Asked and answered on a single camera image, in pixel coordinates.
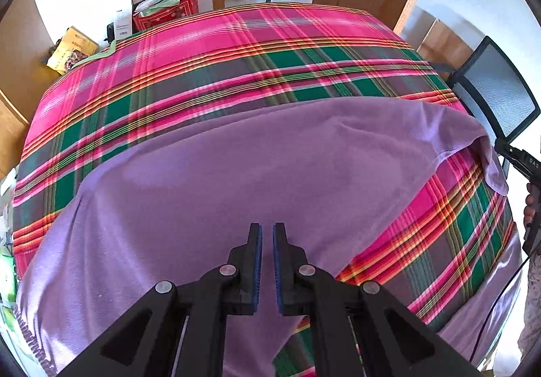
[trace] purple towel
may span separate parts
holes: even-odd
[[[21,282],[18,321],[54,375],[156,282],[197,280],[245,243],[251,222],[260,222],[259,309],[228,319],[224,376],[274,376],[272,359],[299,318],[278,314],[272,224],[285,222],[290,242],[306,250],[309,262],[336,275],[440,162],[473,142],[487,183],[505,195],[481,124],[418,101],[288,104],[150,139],[82,182]]]

